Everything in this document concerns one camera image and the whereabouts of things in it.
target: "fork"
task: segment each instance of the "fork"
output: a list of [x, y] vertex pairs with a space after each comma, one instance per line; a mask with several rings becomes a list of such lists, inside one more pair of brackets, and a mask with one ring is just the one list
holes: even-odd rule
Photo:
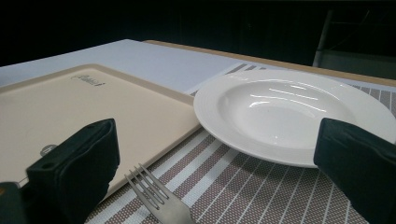
[[184, 204], [175, 194], [173, 194], [166, 186], [164, 186], [142, 164], [139, 163], [139, 166], [143, 169], [151, 181], [149, 181], [147, 177], [144, 176], [142, 172], [136, 167], [135, 169], [138, 172], [138, 175], [141, 176], [142, 181], [139, 180], [139, 178], [131, 170], [130, 173], [143, 191], [141, 191], [127, 175], [125, 175], [125, 178], [128, 180], [137, 197], [147, 207], [151, 214], [154, 215], [162, 224], [195, 223], [191, 217], [190, 208]]

